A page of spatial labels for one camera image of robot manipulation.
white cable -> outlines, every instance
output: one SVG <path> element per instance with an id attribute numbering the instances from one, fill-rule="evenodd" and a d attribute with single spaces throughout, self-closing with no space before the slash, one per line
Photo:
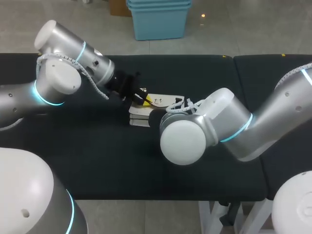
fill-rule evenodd
<path id="1" fill-rule="evenodd" d="M 41 67 L 41 64 L 42 64 L 42 61 L 44 59 L 49 59 L 49 58 L 54 58 L 54 59 L 63 59 L 65 61 L 68 61 L 70 63 L 70 65 L 72 67 L 74 67 L 75 69 L 77 70 L 81 70 L 81 72 L 88 78 L 88 80 L 91 82 L 93 88 L 96 90 L 96 92 L 98 94 L 100 94 L 104 99 L 108 100 L 108 96 L 103 93 L 100 89 L 98 89 L 97 85 L 95 84 L 95 82 L 93 81 L 93 79 L 91 78 L 91 76 L 89 75 L 89 73 L 86 71 L 86 69 L 84 69 L 84 67 L 78 63 L 76 60 L 74 60 L 73 58 L 70 58 L 68 56 L 65 56 L 65 55 L 61 55 L 61 54 L 45 54 L 45 55 L 42 55 L 40 56 L 38 59 L 37 59 L 37 66 L 36 66 L 36 75 L 38 77 L 39 75 L 39 71 L 40 71 L 40 67 Z"/>
<path id="2" fill-rule="evenodd" d="M 304 69 L 309 69 L 309 68 L 312 68 L 312 63 L 308 63 L 306 65 L 303 65 L 303 66 L 300 66 L 300 67 L 297 67 L 293 70 L 291 70 L 290 72 L 286 73 L 282 79 L 280 79 L 280 81 L 277 83 L 277 85 L 275 86 L 275 89 L 281 84 L 283 83 L 285 80 L 287 80 L 290 76 L 298 73 L 298 72 L 301 72 L 302 70 Z"/>
<path id="3" fill-rule="evenodd" d="M 182 104 L 184 103 L 184 100 L 182 100 L 182 101 L 179 101 L 175 104 L 172 104 L 171 106 L 168 106 L 166 108 L 166 112 L 168 112 L 168 113 L 180 113 L 180 112 L 189 111 L 191 109 L 197 109 L 202 104 L 203 101 L 204 101 L 204 99 L 193 104 L 193 103 L 191 103 L 191 100 L 190 100 L 190 104 L 191 104 L 190 106 L 180 108 L 180 109 L 175 109 L 175 107 L 182 106 Z"/>
<path id="4" fill-rule="evenodd" d="M 14 123 L 10 124 L 9 126 L 0 128 L 0 132 L 15 127 L 15 126 L 18 125 L 22 120 L 23 120 L 23 118 L 19 118 L 17 121 L 15 121 Z"/>

black table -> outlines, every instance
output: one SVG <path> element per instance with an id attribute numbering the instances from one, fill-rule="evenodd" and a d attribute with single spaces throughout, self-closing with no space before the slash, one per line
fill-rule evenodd
<path id="1" fill-rule="evenodd" d="M 250 111 L 255 111 L 290 70 L 312 61 L 311 55 L 257 55 L 234 58 Z M 268 183 L 268 199 L 291 177 L 312 170 L 312 121 L 290 132 L 260 159 Z"/>
<path id="2" fill-rule="evenodd" d="M 35 79 L 36 54 L 0 54 L 1 83 Z M 142 74 L 150 93 L 193 101 L 221 87 L 244 102 L 233 59 L 223 56 L 110 56 L 118 69 Z M 43 158 L 75 199 L 260 201 L 267 186 L 260 159 L 236 160 L 218 145 L 196 163 L 177 166 L 159 148 L 157 130 L 129 126 L 127 105 L 103 100 L 83 79 L 80 90 L 45 115 L 0 132 L 0 147 Z"/>

blue plastic bin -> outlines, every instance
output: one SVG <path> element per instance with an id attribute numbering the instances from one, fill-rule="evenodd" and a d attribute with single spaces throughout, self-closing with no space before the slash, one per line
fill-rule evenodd
<path id="1" fill-rule="evenodd" d="M 132 3 L 166 3 L 166 2 L 178 2 L 181 0 L 131 0 Z"/>
<path id="2" fill-rule="evenodd" d="M 183 37 L 190 7 L 191 4 L 183 7 L 129 8 L 132 12 L 136 39 L 159 40 Z"/>
<path id="3" fill-rule="evenodd" d="M 137 3 L 130 3 L 127 1 L 128 8 L 163 8 L 163 7 L 180 7 L 180 6 L 188 6 L 191 4 L 191 1 L 177 1 L 177 2 L 166 2 L 166 3 L 149 3 L 149 4 L 137 4 Z"/>
<path id="4" fill-rule="evenodd" d="M 184 6 L 187 4 L 190 4 L 191 0 L 182 0 L 182 1 L 169 1 L 169 2 L 149 2 L 149 3 L 136 3 L 132 0 L 127 0 L 127 5 L 133 8 L 139 8 L 139 7 L 170 7 L 170 6 Z"/>

floor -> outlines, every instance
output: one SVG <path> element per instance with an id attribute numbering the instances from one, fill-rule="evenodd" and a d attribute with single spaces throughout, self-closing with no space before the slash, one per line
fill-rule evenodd
<path id="1" fill-rule="evenodd" d="M 311 54 L 311 0 L 193 0 L 185 37 L 136 41 L 131 18 L 94 0 L 0 0 L 0 53 L 36 52 L 38 30 L 55 19 L 107 55 Z M 193 201 L 78 201 L 90 234 L 200 234 Z M 231 234 L 232 229 L 224 229 Z"/>

white joint cap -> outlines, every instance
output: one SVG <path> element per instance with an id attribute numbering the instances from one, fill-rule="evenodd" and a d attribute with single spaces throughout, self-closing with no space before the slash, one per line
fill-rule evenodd
<path id="1" fill-rule="evenodd" d="M 312 171 L 294 176 L 278 190 L 272 221 L 277 234 L 312 233 Z"/>
<path id="2" fill-rule="evenodd" d="M 227 108 L 234 98 L 234 94 L 227 88 L 221 88 L 210 94 L 197 109 L 196 114 L 216 118 Z"/>
<path id="3" fill-rule="evenodd" d="M 59 59 L 48 59 L 45 64 L 48 82 L 62 94 L 73 94 L 81 86 L 79 72 L 71 65 Z"/>
<path id="4" fill-rule="evenodd" d="M 168 125 L 160 138 L 165 157 L 174 164 L 188 165 L 196 162 L 206 149 L 206 137 L 194 122 L 179 120 Z"/>
<path id="5" fill-rule="evenodd" d="M 53 187 L 51 169 L 40 157 L 0 148 L 0 233 L 28 233 L 46 211 Z"/>
<path id="6" fill-rule="evenodd" d="M 45 45 L 50 35 L 52 34 L 57 22 L 55 20 L 49 20 L 46 22 L 43 27 L 38 32 L 35 39 L 35 48 L 39 50 Z"/>

